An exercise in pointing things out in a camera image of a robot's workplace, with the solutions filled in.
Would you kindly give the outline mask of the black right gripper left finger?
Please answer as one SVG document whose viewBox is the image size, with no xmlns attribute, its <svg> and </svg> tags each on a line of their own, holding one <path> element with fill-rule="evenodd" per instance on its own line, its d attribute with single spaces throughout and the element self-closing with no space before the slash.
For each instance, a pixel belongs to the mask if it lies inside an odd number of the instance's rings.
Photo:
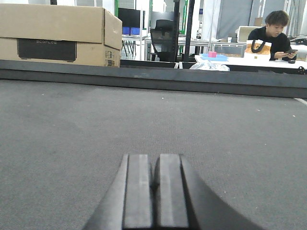
<svg viewBox="0 0 307 230">
<path fill-rule="evenodd" d="M 84 230 L 153 227 L 151 167 L 146 154 L 123 155 L 117 174 Z"/>
</svg>

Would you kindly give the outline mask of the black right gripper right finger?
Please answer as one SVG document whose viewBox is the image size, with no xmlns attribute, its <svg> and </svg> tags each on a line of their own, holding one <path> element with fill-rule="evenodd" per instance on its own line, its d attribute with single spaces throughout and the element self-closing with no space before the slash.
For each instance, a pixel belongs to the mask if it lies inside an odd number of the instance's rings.
<svg viewBox="0 0 307 230">
<path fill-rule="evenodd" d="M 262 227 L 222 200 L 187 158 L 161 154 L 154 182 L 157 230 L 260 230 Z"/>
</svg>

